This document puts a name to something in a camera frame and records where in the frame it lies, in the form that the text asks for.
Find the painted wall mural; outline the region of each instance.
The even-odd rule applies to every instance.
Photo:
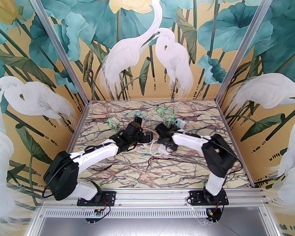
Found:
[[[214,98],[260,3],[41,1],[89,98],[95,100]],[[32,34],[46,53],[53,48],[44,32]],[[271,24],[265,22],[254,44],[271,34]],[[38,54],[33,60],[49,67],[37,47],[31,48]]]
[[[28,0],[0,0],[0,235],[24,234],[42,175],[67,148],[84,109],[55,51],[40,46],[43,32],[48,41]]]
[[[295,235],[295,0],[274,0],[220,103],[257,187],[284,235]]]

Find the black mounting plate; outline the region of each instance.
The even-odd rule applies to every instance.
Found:
[[[106,206],[113,207],[115,205],[116,199],[116,192],[115,191],[103,191],[101,196],[101,202],[99,204],[94,204],[91,201],[85,200],[83,198],[79,198],[77,202],[78,207],[103,207],[104,205],[104,198],[106,200]]]
[[[187,200],[190,202],[192,206],[208,206],[209,204],[206,203],[206,200],[204,198],[203,191],[194,190],[189,191],[190,198]],[[217,196],[215,196],[216,203],[212,205],[217,205],[217,202],[219,202],[219,206],[228,206],[228,198],[226,196],[226,192],[224,189],[222,189]]]

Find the vented metal panel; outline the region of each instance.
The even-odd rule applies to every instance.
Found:
[[[68,210],[47,209],[44,217],[52,218],[96,218],[93,209]],[[111,209],[106,218],[205,218],[206,209]]]

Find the marble table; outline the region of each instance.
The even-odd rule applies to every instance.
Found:
[[[160,119],[156,109],[169,107],[176,112],[175,118],[187,122],[185,130],[198,135],[219,133],[231,146],[230,137],[213,100],[203,101],[95,101],[91,103],[74,151],[81,151],[88,145],[97,145],[114,134],[106,121],[114,115],[125,128],[139,115],[146,119],[142,126],[154,129]],[[238,162],[233,170],[240,168]],[[98,162],[79,175],[87,181],[95,181],[102,188],[202,188],[209,170],[203,155],[187,147],[179,146],[169,155],[155,156],[149,149],[137,146]],[[243,170],[230,174],[225,187],[250,187]]]

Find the marble surface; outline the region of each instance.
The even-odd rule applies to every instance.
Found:
[[[110,115],[125,128],[137,114],[143,117],[142,127],[154,129],[160,119],[156,114],[159,107],[169,107],[176,112],[175,118],[187,122],[184,130],[198,135],[219,133],[233,149],[224,123],[213,100],[203,101],[95,101],[91,103],[81,134],[74,151],[88,145],[97,145],[114,134],[106,121]],[[240,168],[235,163],[233,171]],[[154,156],[149,149],[137,146],[98,162],[79,175],[87,181],[93,180],[102,188],[202,188],[209,170],[203,155],[187,147],[179,146],[169,155]],[[250,187],[243,170],[230,174],[225,186]]]

